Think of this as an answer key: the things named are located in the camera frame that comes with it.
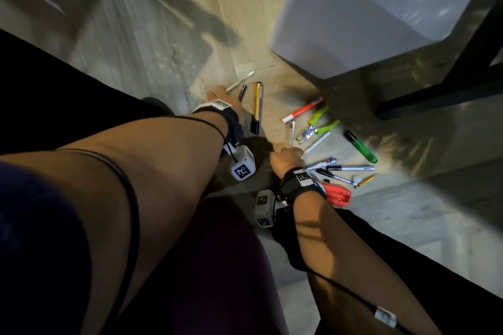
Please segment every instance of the orange object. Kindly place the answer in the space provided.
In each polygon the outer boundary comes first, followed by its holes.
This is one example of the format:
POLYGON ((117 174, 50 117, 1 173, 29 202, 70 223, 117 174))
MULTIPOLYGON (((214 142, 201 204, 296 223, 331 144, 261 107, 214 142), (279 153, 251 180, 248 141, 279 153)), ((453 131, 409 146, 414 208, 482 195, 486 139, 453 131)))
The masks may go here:
POLYGON ((340 184, 322 183, 326 199, 331 205, 346 208, 351 200, 351 191, 340 184))

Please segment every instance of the floor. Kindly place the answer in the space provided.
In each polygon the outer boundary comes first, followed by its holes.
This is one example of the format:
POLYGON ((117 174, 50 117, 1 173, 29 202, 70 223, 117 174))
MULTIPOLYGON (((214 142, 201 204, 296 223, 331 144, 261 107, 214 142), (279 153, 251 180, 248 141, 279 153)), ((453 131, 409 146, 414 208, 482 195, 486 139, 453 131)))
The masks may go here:
MULTIPOLYGON (((0 0, 0 28, 128 94, 158 97, 180 114, 197 106, 206 89, 255 70, 251 81, 265 87, 264 119, 261 135, 248 135, 246 144, 257 175, 237 184, 225 164, 217 171, 220 193, 234 196, 248 214, 256 192, 273 182, 267 155, 283 145, 280 118, 327 95, 341 124, 306 161, 335 156, 340 164, 361 163, 341 135, 353 131, 379 158, 379 175, 355 190, 351 209, 503 296, 497 278, 503 95, 386 122, 372 112, 380 100, 440 82, 493 1, 473 0, 440 43, 321 82, 305 79, 268 48, 283 0, 0 0)), ((253 97, 252 91, 245 97, 248 112, 253 97)), ((309 118, 298 120, 298 131, 309 118)), ((291 333, 313 333, 317 311, 305 275, 261 239, 291 333)))

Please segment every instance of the black pants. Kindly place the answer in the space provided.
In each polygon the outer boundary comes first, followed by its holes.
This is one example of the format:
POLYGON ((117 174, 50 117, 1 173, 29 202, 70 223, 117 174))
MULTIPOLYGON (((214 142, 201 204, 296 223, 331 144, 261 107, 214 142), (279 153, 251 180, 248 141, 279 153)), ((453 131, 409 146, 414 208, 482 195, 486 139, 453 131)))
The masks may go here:
MULTIPOLYGON (((0 154, 52 150, 126 122, 165 115, 162 109, 105 86, 9 33, 0 31, 0 38, 4 48, 0 154)), ((338 211, 399 275, 444 334, 501 327, 502 299, 374 230, 351 211, 338 211)), ((161 267, 169 264, 165 260, 161 267)), ((165 285, 166 275, 168 271, 154 272, 137 298, 161 302, 158 287, 165 285)), ((132 308, 142 306, 136 298, 132 303, 132 308)), ((127 312, 137 315, 138 328, 145 329, 145 321, 151 323, 152 318, 142 321, 145 310, 127 312)), ((127 323, 123 320, 123 328, 128 328, 127 323)))

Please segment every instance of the yellow pen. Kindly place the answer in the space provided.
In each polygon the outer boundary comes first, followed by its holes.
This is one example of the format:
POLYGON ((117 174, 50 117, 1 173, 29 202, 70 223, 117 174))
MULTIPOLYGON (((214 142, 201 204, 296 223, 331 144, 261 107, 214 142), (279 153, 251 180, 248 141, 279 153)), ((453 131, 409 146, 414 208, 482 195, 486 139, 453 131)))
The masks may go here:
POLYGON ((250 131, 255 135, 259 135, 260 132, 260 119, 262 115, 263 97, 264 97, 264 85, 262 84, 262 82, 257 82, 255 86, 255 110, 250 125, 250 131))
POLYGON ((365 183, 368 183, 369 181, 371 181, 372 179, 374 179, 376 177, 377 174, 375 175, 371 175, 369 176, 368 178, 366 179, 363 179, 360 183, 358 183, 356 186, 354 186, 353 188, 360 188, 361 186, 363 186, 365 183))

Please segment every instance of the hand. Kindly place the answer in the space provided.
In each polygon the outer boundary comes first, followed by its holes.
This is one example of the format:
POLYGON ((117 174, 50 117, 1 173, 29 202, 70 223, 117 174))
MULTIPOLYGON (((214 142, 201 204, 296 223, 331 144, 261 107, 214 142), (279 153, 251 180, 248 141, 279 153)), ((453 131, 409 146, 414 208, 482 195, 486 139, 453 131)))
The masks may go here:
POLYGON ((302 160, 302 155, 304 155, 304 151, 298 147, 285 147, 281 149, 280 153, 270 153, 269 160, 276 176, 283 179, 293 167, 304 167, 306 163, 302 160))
POLYGON ((222 101, 229 103, 230 105, 232 105, 232 109, 236 112, 239 123, 241 125, 244 123, 244 110, 241 102, 237 99, 237 97, 227 94, 225 88, 222 85, 217 88, 216 93, 208 90, 206 92, 206 98, 208 98, 208 102, 216 99, 221 99, 222 101))

